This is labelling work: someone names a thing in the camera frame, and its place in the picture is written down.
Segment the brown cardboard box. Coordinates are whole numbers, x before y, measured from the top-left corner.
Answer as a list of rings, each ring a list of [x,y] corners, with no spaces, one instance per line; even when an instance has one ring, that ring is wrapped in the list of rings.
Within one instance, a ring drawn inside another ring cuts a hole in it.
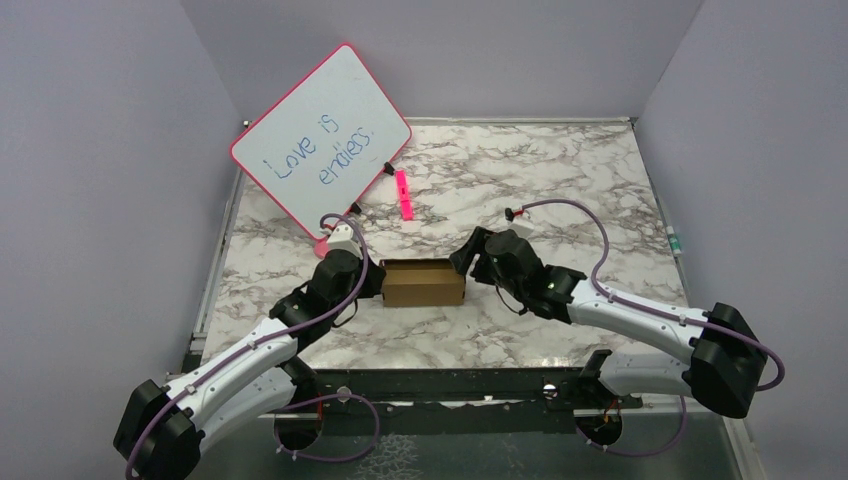
[[[466,279],[446,259],[385,259],[383,305],[392,308],[463,305]]]

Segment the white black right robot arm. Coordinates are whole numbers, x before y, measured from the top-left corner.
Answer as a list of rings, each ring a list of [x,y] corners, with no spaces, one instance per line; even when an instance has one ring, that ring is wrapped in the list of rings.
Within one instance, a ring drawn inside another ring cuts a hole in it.
[[[609,330],[655,348],[653,354],[611,354],[582,374],[576,384],[585,404],[660,393],[693,398],[725,417],[747,416],[768,355],[738,309],[672,307],[617,293],[579,270],[544,263],[513,230],[477,227],[449,261],[458,274],[505,291],[523,313]]]

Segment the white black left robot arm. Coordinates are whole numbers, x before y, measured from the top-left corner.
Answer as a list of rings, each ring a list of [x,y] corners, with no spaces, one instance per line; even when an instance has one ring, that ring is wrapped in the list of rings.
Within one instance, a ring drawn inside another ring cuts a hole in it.
[[[126,478],[184,479],[203,453],[255,417],[321,407],[328,399],[298,356],[348,305],[379,295],[385,277],[370,258],[332,250],[311,280],[223,353],[163,386],[137,386],[113,440],[127,462]]]

